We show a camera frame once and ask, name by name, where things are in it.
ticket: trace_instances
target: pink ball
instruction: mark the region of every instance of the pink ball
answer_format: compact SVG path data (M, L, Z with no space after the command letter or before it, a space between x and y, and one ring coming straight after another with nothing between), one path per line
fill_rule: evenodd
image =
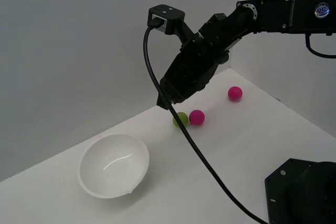
M200 126L204 123L205 114L200 110L194 110L189 115L189 121L191 124Z
M227 92L227 95L231 101L237 102L242 98L243 91L240 87L231 87Z

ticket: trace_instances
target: circular logo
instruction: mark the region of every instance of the circular logo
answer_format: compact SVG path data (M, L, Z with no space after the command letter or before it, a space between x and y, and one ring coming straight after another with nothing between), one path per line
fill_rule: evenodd
M316 18L325 18L329 14L329 5L327 3L318 4L315 8Z

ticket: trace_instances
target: power cord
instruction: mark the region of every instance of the power cord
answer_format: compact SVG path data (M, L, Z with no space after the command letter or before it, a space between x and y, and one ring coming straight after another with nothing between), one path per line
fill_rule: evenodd
M233 201L234 204L236 204L237 207L239 207L246 215L248 215L249 217L251 217L253 220L255 220L256 222L258 222L260 224L268 224L267 222L263 221L259 217L257 217L254 214L252 214L249 210L247 210L233 196L233 194L229 191L229 189L225 186L225 184L223 183L223 181L217 175L217 173L215 172L215 170L211 167L211 165L209 164L209 162L206 160L206 158L204 157L204 155L202 154L202 152L200 151L200 149L197 147L197 145L195 144L195 142L193 141L193 139L189 135L189 132L184 127L182 121L180 120L179 116L177 115L177 113L174 110L173 106L171 105L170 101L166 98L164 92L162 91L162 89L160 87L160 84L157 81L157 79L155 77L155 74L153 72L153 69L151 67L151 63L149 61L149 56L148 56L148 37L149 37L149 33L151 32L152 29L159 28L163 24L164 24L164 20L162 20L160 18L154 18L154 19L152 19L150 21L149 25L148 25L148 28L147 28L147 30L145 32L144 37L143 37L143 55L144 55L144 59L145 59L145 63L146 63L146 67L147 67L149 76L151 77L151 79L152 79L152 81L154 83L154 86L156 87L156 89L157 89L160 97L162 98L162 101L164 102L164 104L167 106L167 108L169 109L169 111L172 113L173 117L177 121L177 124L179 125L179 127L180 127L182 133L184 134L184 136L187 138L189 144L191 145L191 147L193 148L193 150L196 152L196 154L198 155L198 157L200 158L200 160L203 162L203 164L205 165L205 167L209 170L209 172L211 173L211 175L215 178L215 180L217 181L217 183L219 184L219 186L222 188L222 190L226 193L226 195Z
M320 52L316 52L314 49L312 49L310 46L310 36L311 34L306 34L306 47L313 55L316 55L324 59L336 59L336 55L325 55L321 54Z

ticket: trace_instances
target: white wall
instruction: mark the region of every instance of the white wall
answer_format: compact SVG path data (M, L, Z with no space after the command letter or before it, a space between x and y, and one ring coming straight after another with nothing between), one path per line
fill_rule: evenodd
M312 36L312 47L335 55L335 38ZM336 137L336 60L312 55L304 35L267 33L246 36L233 55L235 71Z
M142 55L150 7L182 9L197 31L236 1L0 0L0 180L155 105ZM160 77L179 40L155 31L149 47Z

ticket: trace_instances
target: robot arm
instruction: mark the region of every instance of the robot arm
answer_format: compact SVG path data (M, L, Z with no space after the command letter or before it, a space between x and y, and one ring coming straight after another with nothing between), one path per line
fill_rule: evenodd
M214 14L198 31L193 33L184 22L184 12L167 5L149 10L148 23L154 18L164 20L158 30L167 35L175 34L182 46L166 74L160 81L171 103L181 103L195 92L205 88L219 64L228 60L232 46L250 33L305 34L310 47L311 34L336 32L336 0L247 0L237 3L229 16ZM157 105L167 109L162 99Z

